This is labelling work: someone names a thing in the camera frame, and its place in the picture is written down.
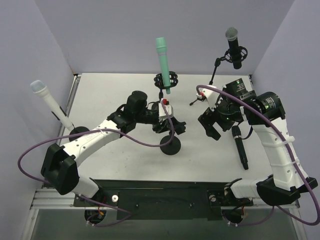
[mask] wire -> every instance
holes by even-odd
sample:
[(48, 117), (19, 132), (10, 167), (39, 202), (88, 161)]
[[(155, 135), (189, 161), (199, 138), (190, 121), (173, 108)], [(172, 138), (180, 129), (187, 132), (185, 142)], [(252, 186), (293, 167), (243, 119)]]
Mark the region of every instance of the wire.
[[(103, 197), (102, 203), (104, 204), (106, 201), (106, 196)], [(100, 205), (98, 206), (98, 213), (101, 214), (102, 216), (105, 215), (102, 211), (100, 211)]]
[(231, 212), (235, 212), (235, 213), (238, 214), (238, 212), (236, 211), (238, 208), (241, 208), (241, 207), (242, 207), (242, 211), (243, 211), (244, 208), (245, 208), (245, 206), (248, 206), (248, 205), (250, 205), (250, 204), (251, 204), (251, 202), (244, 203), (244, 201), (243, 201), (243, 202), (242, 202), (242, 205), (236, 206), (236, 207), (232, 208), (230, 211), (231, 211)]
[(247, 140), (248, 138), (250, 138), (250, 136), (251, 136), (251, 134), (252, 134), (253, 131), (254, 131), (254, 128), (251, 126), (248, 135), (247, 135), (245, 138), (241, 138), (241, 139), (242, 139), (242, 140)]
[(262, 220), (260, 220), (260, 221), (257, 221), (257, 222), (239, 223), (239, 224), (230, 222), (230, 221), (226, 218), (226, 216), (225, 216), (224, 214), (223, 214), (222, 216), (223, 216), (223, 218), (224, 218), (225, 220), (228, 221), (228, 224), (229, 224), (229, 225), (233, 225), (233, 226), (236, 226), (236, 227), (244, 227), (244, 226), (254, 226), (254, 225), (263, 224), (264, 222), (268, 221), (268, 220), (272, 217), (272, 215), (274, 214), (274, 212), (275, 212), (275, 207), (273, 206), (272, 209), (271, 209), (271, 212), (269, 213), (269, 215), (266, 216), (264, 219), (262, 219)]
[[(198, 92), (198, 94), (200, 94), (200, 88), (212, 90), (212, 91), (214, 91), (216, 93), (222, 94), (222, 95), (226, 96), (227, 98), (230, 98), (231, 100), (237, 102), (238, 104), (240, 104), (244, 108), (248, 109), (250, 112), (252, 112), (255, 115), (257, 115), (258, 117), (260, 117), (265, 123), (267, 123), (275, 131), (275, 133), (279, 136), (279, 138), (283, 142), (286, 141), (286, 138), (283, 136), (283, 134), (279, 131), (279, 129), (268, 118), (266, 118), (264, 115), (262, 115), (260, 112), (258, 112), (257, 110), (255, 110), (254, 108), (252, 108), (251, 106), (246, 104), (245, 102), (241, 101), (240, 99), (236, 98), (235, 96), (232, 96), (231, 94), (228, 94), (228, 93), (226, 93), (224, 91), (221, 91), (221, 90), (219, 90), (217, 88), (206, 86), (206, 85), (198, 85), (198, 86), (196, 86), (196, 91)], [(293, 162), (294, 168), (296, 169), (297, 173), (301, 177), (301, 180), (303, 181), (306, 189), (310, 193), (310, 196), (311, 196), (311, 198), (313, 200), (313, 203), (314, 203), (314, 206), (315, 206), (315, 209), (316, 209), (317, 218), (316, 218), (316, 220), (314, 222), (308, 222), (308, 221), (305, 221), (305, 220), (302, 220), (302, 219), (298, 218), (297, 216), (291, 214), (290, 212), (288, 212), (287, 210), (283, 209), (280, 206), (277, 206), (277, 207), (281, 211), (283, 211), (284, 213), (288, 214), (290, 217), (294, 218), (295, 220), (297, 220), (297, 221), (299, 221), (299, 222), (301, 222), (303, 224), (306, 224), (306, 225), (309, 225), (309, 226), (318, 225), (320, 223), (320, 206), (319, 206), (319, 203), (317, 201), (317, 198), (316, 198), (314, 192), (312, 191), (309, 183), (305, 179), (303, 173), (301, 172), (300, 168), (298, 167), (298, 165), (296, 163), (296, 160), (295, 160), (295, 156), (293, 154), (293, 151), (292, 151), (290, 145), (288, 143), (286, 143), (285, 147), (286, 147), (286, 149), (288, 151), (288, 154), (289, 154), (289, 156), (291, 158), (291, 161)]]
[[(146, 146), (146, 147), (152, 147), (152, 148), (158, 148), (158, 147), (162, 147), (162, 146), (166, 146), (168, 144), (170, 144), (172, 142), (172, 140), (174, 139), (174, 136), (175, 136), (175, 127), (174, 127), (174, 124), (169, 116), (169, 113), (168, 111), (166, 110), (166, 107), (165, 107), (165, 104), (164, 102), (162, 101), (161, 102), (161, 105), (163, 107), (163, 110), (164, 110), (164, 113), (166, 115), (166, 117), (168, 118), (169, 120), (169, 123), (170, 123), (170, 128), (171, 128), (171, 137), (169, 139), (169, 141), (163, 143), (163, 144), (156, 144), (156, 145), (152, 145), (152, 144), (148, 144), (148, 143), (144, 143), (144, 142), (141, 142), (139, 140), (136, 140), (134, 139), (133, 137), (121, 132), (121, 131), (118, 131), (118, 130), (114, 130), (114, 129), (109, 129), (109, 128), (104, 128), (104, 129), (98, 129), (98, 130), (91, 130), (91, 131), (86, 131), (86, 132), (81, 132), (81, 133), (77, 133), (77, 134), (72, 134), (72, 135), (66, 135), (66, 136), (59, 136), (59, 137), (55, 137), (55, 138), (52, 138), (52, 139), (49, 139), (49, 140), (45, 140), (45, 141), (42, 141), (42, 142), (39, 142), (35, 145), (33, 145), (32, 147), (30, 147), (29, 149), (27, 149), (24, 153), (21, 154), (21, 156), (19, 157), (18, 159), (18, 162), (17, 162), (17, 165), (18, 165), (18, 168), (19, 170), (24, 174), (26, 175), (27, 177), (33, 179), (33, 180), (37, 180), (39, 182), (43, 182), (43, 183), (46, 183), (46, 184), (49, 184), (48, 181), (44, 180), (44, 179), (41, 179), (41, 178), (38, 178), (36, 176), (33, 176), (29, 173), (27, 173), (21, 166), (21, 161), (22, 161), (22, 158), (27, 154), (29, 153), (31, 150), (43, 145), (43, 144), (46, 144), (46, 143), (49, 143), (49, 142), (52, 142), (52, 141), (56, 141), (56, 140), (59, 140), (59, 139), (66, 139), (66, 138), (69, 138), (69, 137), (79, 137), (79, 136), (82, 136), (82, 135), (85, 135), (85, 134), (93, 134), (93, 133), (98, 133), (98, 132), (101, 132), (101, 131), (108, 131), (108, 132), (113, 132), (113, 133), (118, 133), (132, 141), (134, 141), (135, 143), (138, 143), (138, 144), (141, 144), (143, 146)], [(90, 202), (90, 203), (93, 203), (93, 204), (96, 204), (96, 205), (100, 205), (100, 206), (104, 206), (104, 207), (107, 207), (107, 208), (111, 208), (111, 209), (115, 209), (117, 211), (121, 211), (121, 212), (124, 212), (124, 213), (128, 213), (128, 216), (124, 217), (123, 219), (121, 220), (117, 220), (115, 222), (112, 222), (112, 223), (109, 223), (109, 224), (99, 224), (99, 225), (95, 225), (95, 224), (92, 224), (92, 226), (94, 227), (99, 227), (99, 228), (103, 228), (103, 227), (109, 227), (109, 226), (113, 226), (113, 225), (116, 225), (116, 224), (119, 224), (119, 223), (122, 223), (123, 221), (127, 220), (128, 218), (130, 218), (132, 216), (132, 213), (130, 211), (127, 211), (127, 210), (124, 210), (122, 208), (119, 208), (119, 207), (115, 207), (115, 206), (111, 206), (111, 205), (108, 205), (108, 204), (105, 204), (105, 203), (102, 203), (102, 202), (98, 202), (98, 201), (95, 201), (95, 200), (92, 200), (90, 198), (87, 198), (85, 196), (82, 196), (82, 195), (79, 195), (80, 198)]]
[(80, 132), (80, 133), (76, 133), (76, 134), (72, 134), (72, 135), (65, 135), (65, 136), (58, 136), (58, 137), (55, 137), (55, 138), (52, 138), (52, 139), (48, 139), (48, 140), (45, 140), (45, 141), (42, 141), (42, 142), (39, 142), (35, 145), (33, 145), (32, 147), (30, 147), (29, 149), (27, 149), (25, 152), (23, 152), (21, 154), (21, 156), (19, 157), (18, 159), (18, 162), (17, 162), (17, 165), (18, 165), (18, 168), (20, 170), (20, 172), (22, 172), (24, 175), (26, 175), (28, 178), (31, 178), (33, 180), (37, 180), (39, 182), (43, 182), (45, 184), (50, 184), (48, 181), (44, 180), (44, 179), (41, 179), (41, 178), (38, 178), (36, 176), (32, 176), (31, 174), (27, 173), (21, 166), (21, 161), (22, 161), (22, 158), (27, 154), (29, 153), (31, 150), (43, 145), (43, 144), (46, 144), (46, 143), (50, 143), (52, 141), (56, 141), (56, 140), (60, 140), (60, 139), (67, 139), (67, 138), (70, 138), (70, 137), (80, 137), (82, 135), (86, 135), (86, 134), (94, 134), (94, 133), (99, 133), (101, 131), (103, 132), (113, 132), (113, 133), (117, 133), (117, 134), (120, 134), (121, 136), (124, 136), (132, 141), (134, 141), (135, 143), (137, 144), (140, 144), (140, 145), (143, 145), (143, 146), (146, 146), (146, 147), (151, 147), (151, 148), (159, 148), (159, 147), (164, 147), (168, 144), (170, 144), (172, 142), (172, 140), (174, 139), (175, 137), (175, 127), (174, 127), (174, 124), (169, 116), (169, 113), (168, 111), (166, 110), (166, 107), (165, 107), (165, 104), (163, 103), (163, 101), (161, 102), (161, 105), (163, 107), (163, 110), (164, 110), (164, 113), (166, 115), (166, 117), (168, 118), (169, 120), (169, 123), (170, 123), (170, 128), (171, 128), (171, 137), (169, 139), (169, 141), (165, 142), (165, 143), (162, 143), (162, 144), (149, 144), (149, 143), (144, 143), (142, 141), (139, 141), (139, 140), (136, 140), (135, 138), (133, 138), (132, 136), (129, 136), (127, 134), (125, 134), (124, 132), (121, 132), (121, 131), (118, 131), (118, 130), (114, 130), (114, 129), (110, 129), (110, 128), (103, 128), (103, 129), (97, 129), (97, 130), (91, 130), (91, 131), (85, 131), (85, 132)]
[[(98, 201), (92, 200), (92, 199), (90, 199), (88, 197), (85, 197), (85, 196), (82, 196), (82, 195), (79, 195), (79, 197), (84, 199), (87, 202), (90, 202), (90, 203), (93, 203), (93, 204), (96, 204), (96, 205), (100, 205), (100, 206), (103, 206), (103, 207), (111, 208), (111, 209), (114, 209), (114, 210), (117, 210), (117, 211), (120, 211), (120, 212), (128, 214), (128, 216), (125, 216), (124, 218), (122, 218), (120, 220), (117, 220), (117, 221), (114, 221), (114, 222), (108, 223), (108, 224), (93, 224), (93, 223), (91, 223), (91, 225), (93, 227), (105, 228), (105, 227), (110, 227), (110, 226), (113, 226), (113, 225), (116, 225), (116, 224), (120, 224), (120, 223), (124, 222), (125, 220), (129, 219), (130, 217), (132, 217), (132, 215), (133, 215), (130, 211), (124, 210), (122, 208), (119, 208), (119, 207), (116, 207), (116, 206), (111, 206), (111, 205), (108, 205), (108, 204), (105, 204), (105, 203), (102, 203), (102, 202), (98, 202)], [(87, 218), (87, 223), (89, 224), (90, 219), (95, 217), (95, 216), (97, 216), (98, 214), (99, 213), (96, 213), (96, 214), (93, 214), (93, 215), (89, 216)]]

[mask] white microphone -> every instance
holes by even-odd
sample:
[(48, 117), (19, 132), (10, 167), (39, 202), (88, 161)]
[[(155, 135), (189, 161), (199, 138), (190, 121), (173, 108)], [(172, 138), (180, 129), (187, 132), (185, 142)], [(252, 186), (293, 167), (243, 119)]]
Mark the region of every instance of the white microphone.
[(59, 104), (51, 96), (48, 87), (42, 81), (36, 80), (30, 84), (30, 87), (34, 94), (45, 101), (53, 115), (55, 115), (55, 117), (63, 124), (65, 128), (67, 128), (69, 131), (72, 131), (75, 128), (75, 126), (66, 116)]

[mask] black microphone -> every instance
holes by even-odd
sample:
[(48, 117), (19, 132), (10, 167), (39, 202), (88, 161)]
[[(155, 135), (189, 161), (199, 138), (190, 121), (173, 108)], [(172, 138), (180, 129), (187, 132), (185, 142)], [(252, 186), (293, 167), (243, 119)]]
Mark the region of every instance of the black microphone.
[(241, 49), (238, 44), (238, 30), (235, 27), (229, 27), (225, 32), (225, 37), (229, 43), (229, 54), (233, 63), (234, 69), (240, 69), (241, 63)]
[(244, 144), (242, 142), (240, 128), (238, 126), (233, 126), (231, 128), (231, 131), (232, 131), (232, 136), (233, 136), (233, 138), (235, 140), (236, 148), (238, 149), (240, 161), (241, 161), (241, 163), (243, 165), (243, 168), (245, 170), (248, 170), (249, 169), (248, 159), (247, 159), (247, 155), (246, 155)]

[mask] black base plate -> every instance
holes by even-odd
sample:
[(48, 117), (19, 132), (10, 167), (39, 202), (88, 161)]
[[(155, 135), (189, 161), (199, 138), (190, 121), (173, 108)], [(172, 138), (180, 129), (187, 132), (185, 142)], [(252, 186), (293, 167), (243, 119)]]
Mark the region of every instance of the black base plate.
[[(171, 138), (170, 135), (163, 137), (160, 141), (160, 144), (165, 144), (166, 142), (168, 142), (170, 140), (170, 138)], [(179, 138), (174, 136), (172, 142), (170, 142), (166, 146), (161, 146), (160, 149), (166, 155), (175, 155), (181, 149), (181, 142), (180, 142)]]
[[(130, 211), (131, 220), (221, 220), (221, 207), (230, 206), (225, 198), (226, 182), (170, 182), (94, 180), (110, 204), (117, 194), (117, 206)], [(216, 201), (210, 201), (214, 195)], [(75, 207), (92, 207), (91, 203), (74, 198)], [(117, 219), (127, 213), (117, 212)]]
[[(84, 133), (84, 132), (88, 132), (88, 131), (89, 131), (89, 129), (86, 128), (85, 126), (77, 126), (70, 132), (70, 135)], [(75, 136), (75, 137), (71, 136), (71, 137), (69, 137), (69, 141), (72, 142), (73, 140), (76, 140), (80, 137), (81, 136)]]

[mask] cable tie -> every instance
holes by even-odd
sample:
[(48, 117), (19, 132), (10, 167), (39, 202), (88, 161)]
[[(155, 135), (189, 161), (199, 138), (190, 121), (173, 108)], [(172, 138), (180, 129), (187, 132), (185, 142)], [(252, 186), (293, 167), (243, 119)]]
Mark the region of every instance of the cable tie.
[(263, 143), (262, 145), (268, 148), (277, 148), (277, 147), (281, 147), (286, 144), (292, 143), (294, 140), (295, 140), (294, 136), (289, 136), (285, 141), (281, 141), (278, 143)]
[(98, 128), (98, 129), (99, 129), (99, 131), (100, 131), (102, 134), (106, 134), (106, 132), (102, 131), (101, 128)]
[(294, 159), (294, 161), (290, 161), (290, 162), (288, 162), (286, 164), (270, 164), (270, 166), (271, 167), (287, 167), (287, 166), (290, 166), (290, 165), (293, 165), (293, 164), (298, 164), (298, 163), (300, 163), (300, 160), (299, 160), (298, 157), (296, 157)]
[(244, 106), (241, 106), (241, 107), (240, 107), (240, 112), (241, 112), (241, 116), (242, 116), (243, 121), (247, 122), (248, 119), (247, 119), (247, 116), (246, 116), (246, 114), (245, 114), (245, 108), (244, 108)]

